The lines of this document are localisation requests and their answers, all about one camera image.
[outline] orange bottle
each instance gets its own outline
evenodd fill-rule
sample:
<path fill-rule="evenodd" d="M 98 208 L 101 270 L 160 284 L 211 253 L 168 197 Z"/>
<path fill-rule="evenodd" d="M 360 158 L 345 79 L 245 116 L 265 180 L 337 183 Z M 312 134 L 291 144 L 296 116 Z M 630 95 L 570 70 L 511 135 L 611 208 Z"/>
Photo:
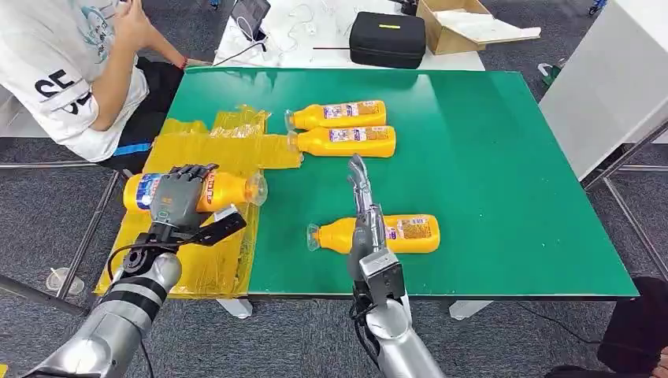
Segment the orange bottle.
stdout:
<path fill-rule="evenodd" d="M 129 212 L 147 211 L 153 201 L 162 173 L 134 175 L 128 179 L 123 190 L 123 204 Z M 230 204 L 243 202 L 257 206 L 267 199 L 267 182 L 259 172 L 248 179 L 227 172 L 214 170 L 202 185 L 202 195 L 197 203 L 200 213 L 216 212 Z"/>
<path fill-rule="evenodd" d="M 438 221 L 433 215 L 386 215 L 385 241 L 396 254 L 428 254 L 440 244 Z M 318 227 L 306 229 L 309 250 L 327 248 L 340 254 L 349 254 L 353 247 L 355 218 L 342 218 Z"/>
<path fill-rule="evenodd" d="M 387 124 L 385 103 L 381 100 L 345 102 L 334 105 L 309 105 L 302 110 L 285 112 L 288 130 L 296 128 L 350 128 Z"/>
<path fill-rule="evenodd" d="M 396 132 L 391 126 L 366 128 L 315 128 L 288 132 L 288 149 L 314 156 L 389 158 L 395 153 Z"/>

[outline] bottle label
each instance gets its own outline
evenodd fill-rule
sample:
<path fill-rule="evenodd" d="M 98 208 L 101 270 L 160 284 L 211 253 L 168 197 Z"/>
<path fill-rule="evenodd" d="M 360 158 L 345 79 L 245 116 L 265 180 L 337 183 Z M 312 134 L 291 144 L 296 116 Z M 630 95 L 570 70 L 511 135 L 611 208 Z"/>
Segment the bottle label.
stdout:
<path fill-rule="evenodd" d="M 137 187 L 136 201 L 137 206 L 142 210 L 149 210 L 150 203 L 153 201 L 156 189 L 158 189 L 158 184 L 162 174 L 160 173 L 150 173 L 142 176 L 139 180 L 139 185 Z"/>
<path fill-rule="evenodd" d="M 397 236 L 398 236 L 398 234 L 397 234 L 396 228 L 394 228 L 394 227 L 386 227 L 385 228 L 385 238 L 386 239 L 396 240 Z"/>
<path fill-rule="evenodd" d="M 426 239 L 432 236 L 432 229 L 426 217 L 400 219 L 397 230 L 402 239 Z"/>
<path fill-rule="evenodd" d="M 388 139 L 390 133 L 385 126 L 373 128 L 333 128 L 329 130 L 329 140 L 332 142 L 364 142 L 366 140 Z"/>
<path fill-rule="evenodd" d="M 216 174 L 214 172 L 210 172 L 209 175 L 206 177 L 206 202 L 211 205 L 211 201 L 213 201 L 213 182 L 216 180 Z"/>
<path fill-rule="evenodd" d="M 364 116 L 380 112 L 378 101 L 346 102 L 344 104 L 326 105 L 322 109 L 326 120 Z"/>

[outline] yellow plastic sheet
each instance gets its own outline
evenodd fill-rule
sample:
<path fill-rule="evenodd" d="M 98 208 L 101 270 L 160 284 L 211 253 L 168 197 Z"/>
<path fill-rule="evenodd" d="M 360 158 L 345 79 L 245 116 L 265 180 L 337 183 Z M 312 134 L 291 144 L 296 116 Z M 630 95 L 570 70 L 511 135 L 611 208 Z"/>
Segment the yellow plastic sheet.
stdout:
<path fill-rule="evenodd" d="M 259 169 L 297 168 L 299 153 L 287 149 L 285 135 L 264 135 L 266 112 L 241 106 L 239 112 L 219 113 L 211 132 L 201 121 L 167 120 L 155 139 L 144 172 L 168 172 L 175 165 L 219 164 L 220 170 L 240 177 L 250 177 Z M 182 246 L 177 254 L 183 266 L 171 298 L 234 298 L 247 292 L 259 209 L 237 204 L 247 226 L 215 246 Z M 135 242 L 137 235 L 150 227 L 150 214 L 127 213 L 121 222 L 113 249 Z M 121 252 L 112 261 L 116 271 L 123 260 Z M 109 287 L 106 271 L 102 272 L 95 293 Z"/>

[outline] silver robotic arm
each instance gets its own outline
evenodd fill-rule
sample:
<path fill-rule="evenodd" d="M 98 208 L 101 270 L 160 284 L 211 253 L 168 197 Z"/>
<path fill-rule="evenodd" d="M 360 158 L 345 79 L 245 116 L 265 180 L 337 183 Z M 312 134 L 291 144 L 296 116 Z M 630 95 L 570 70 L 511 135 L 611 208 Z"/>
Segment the silver robotic arm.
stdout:
<path fill-rule="evenodd" d="M 175 167 L 161 178 L 150 204 L 153 223 L 130 250 L 107 292 L 76 334 L 25 377 L 115 378 L 125 374 L 141 340 L 147 337 L 167 293 L 181 277 L 179 247 L 212 246 L 246 226 L 225 210 L 219 221 L 199 226 L 210 213 L 195 207 L 202 183 L 215 165 Z"/>
<path fill-rule="evenodd" d="M 359 341 L 386 378 L 445 377 L 413 330 L 402 266 L 385 242 L 383 212 L 373 203 L 366 166 L 355 155 L 348 167 L 357 221 L 347 267 L 354 281 L 351 318 Z"/>

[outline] green table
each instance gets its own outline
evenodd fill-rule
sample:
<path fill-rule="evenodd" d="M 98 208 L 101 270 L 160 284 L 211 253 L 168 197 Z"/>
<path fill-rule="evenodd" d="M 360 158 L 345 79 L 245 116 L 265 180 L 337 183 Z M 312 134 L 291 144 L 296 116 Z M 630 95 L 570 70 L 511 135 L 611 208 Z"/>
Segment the green table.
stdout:
<path fill-rule="evenodd" d="M 239 104 L 283 112 L 383 99 L 397 149 L 366 158 L 386 214 L 431 213 L 440 248 L 399 255 L 411 295 L 459 298 L 637 295 L 521 75 L 375 69 L 193 69 L 170 117 L 204 120 Z M 309 252 L 309 223 L 354 216 L 347 158 L 305 156 L 265 171 L 250 295 L 349 295 L 346 257 Z"/>

